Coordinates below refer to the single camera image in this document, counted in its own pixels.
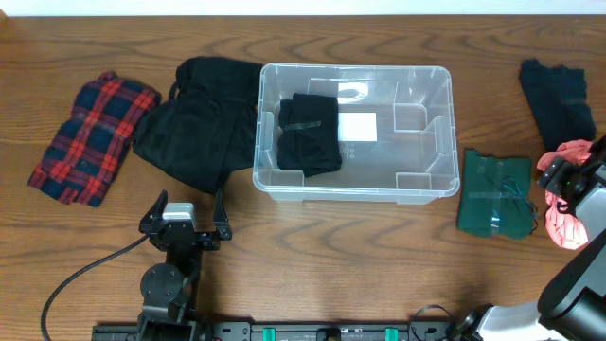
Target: wooden table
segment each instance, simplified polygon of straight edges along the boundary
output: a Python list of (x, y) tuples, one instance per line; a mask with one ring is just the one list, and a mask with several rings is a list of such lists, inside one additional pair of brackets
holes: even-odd
[[(80, 87), (106, 69), (166, 97), (188, 57), (258, 63), (443, 65), (454, 80), (459, 152), (536, 160), (542, 141), (518, 82), (523, 59), (586, 71), (606, 132), (603, 17), (19, 18), (0, 28), (0, 338), (40, 340), (40, 312), (67, 276), (140, 237), (161, 189), (212, 198), (131, 154), (101, 207), (59, 204), (26, 186)], [(544, 211), (543, 191), (531, 198)], [(456, 314), (537, 299), (574, 256), (544, 228), (521, 242), (455, 227), (459, 194), (427, 206), (274, 202), (251, 170), (225, 189), (234, 240), (205, 254), (200, 310), (257, 321), (404, 320), (425, 304)], [(90, 339), (99, 322), (135, 321), (139, 280), (164, 254), (145, 243), (74, 281), (55, 300), (54, 340)]]

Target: white wall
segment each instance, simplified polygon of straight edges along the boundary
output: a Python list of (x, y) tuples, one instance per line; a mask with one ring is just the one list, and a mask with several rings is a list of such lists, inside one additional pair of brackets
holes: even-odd
[(0, 0), (8, 16), (606, 14), (606, 0)]

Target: green cloth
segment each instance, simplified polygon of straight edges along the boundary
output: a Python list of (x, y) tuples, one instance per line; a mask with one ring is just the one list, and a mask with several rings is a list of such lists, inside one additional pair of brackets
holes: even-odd
[(499, 159), (466, 150), (457, 228), (474, 236), (501, 234), (515, 240), (530, 234), (536, 216), (527, 200), (531, 170), (528, 158)]

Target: black cloth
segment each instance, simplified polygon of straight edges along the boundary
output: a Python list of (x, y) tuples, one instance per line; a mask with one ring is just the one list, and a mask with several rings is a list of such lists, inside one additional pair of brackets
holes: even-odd
[(216, 193), (231, 171), (253, 166), (261, 67), (218, 57), (185, 61), (169, 101), (139, 122), (134, 152), (175, 179)]
[(336, 98), (294, 94), (280, 102), (277, 165), (306, 177), (341, 169)]
[(596, 138), (596, 124), (585, 104), (587, 83), (582, 69), (549, 68), (527, 60), (522, 63), (520, 83), (548, 151), (564, 142)]

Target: green tape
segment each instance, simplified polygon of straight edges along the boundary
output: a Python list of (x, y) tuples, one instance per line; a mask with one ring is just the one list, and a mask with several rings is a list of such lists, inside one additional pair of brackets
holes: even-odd
[(398, 341), (398, 330), (395, 328), (385, 328), (385, 341)]
[(276, 330), (273, 328), (263, 328), (263, 341), (276, 341)]

